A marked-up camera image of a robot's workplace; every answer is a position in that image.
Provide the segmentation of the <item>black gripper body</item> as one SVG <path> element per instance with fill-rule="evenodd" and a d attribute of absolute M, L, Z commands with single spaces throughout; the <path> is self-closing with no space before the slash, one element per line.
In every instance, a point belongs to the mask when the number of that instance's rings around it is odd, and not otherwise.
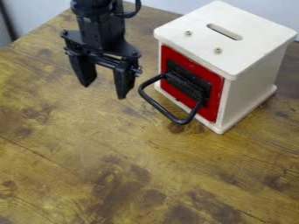
<path fill-rule="evenodd" d="M 61 34 L 66 41 L 66 54 L 86 56 L 95 66 L 113 71 L 117 68 L 130 69 L 138 77 L 142 54 L 126 40 L 126 19 L 134 15 L 134 12 L 78 14 L 79 29 L 65 30 Z"/>

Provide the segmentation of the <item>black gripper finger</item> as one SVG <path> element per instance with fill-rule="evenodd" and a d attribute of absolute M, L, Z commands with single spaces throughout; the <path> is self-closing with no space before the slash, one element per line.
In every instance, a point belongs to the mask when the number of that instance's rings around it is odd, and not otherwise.
<path fill-rule="evenodd" d="M 86 56 L 70 56 L 70 63 L 74 72 L 78 76 L 79 83 L 83 87 L 89 87 L 90 84 L 98 78 L 98 71 L 95 64 L 90 61 Z"/>
<path fill-rule="evenodd" d="M 130 69 L 117 68 L 114 70 L 114 78 L 117 85 L 117 96 L 119 100 L 127 98 L 127 94 L 135 87 L 137 76 Z"/>

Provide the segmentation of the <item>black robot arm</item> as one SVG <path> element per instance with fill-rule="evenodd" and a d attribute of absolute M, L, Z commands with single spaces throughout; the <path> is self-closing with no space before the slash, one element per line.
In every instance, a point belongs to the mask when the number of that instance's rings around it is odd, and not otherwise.
<path fill-rule="evenodd" d="M 142 9 L 142 0 L 135 0 L 135 9 L 125 11 L 123 0 L 71 0 L 71 11 L 79 23 L 78 31 L 61 33 L 66 41 L 65 51 L 79 83 L 89 87 L 98 78 L 97 66 L 114 71 L 117 96 L 127 98 L 142 74 L 142 53 L 126 41 L 126 19 Z"/>

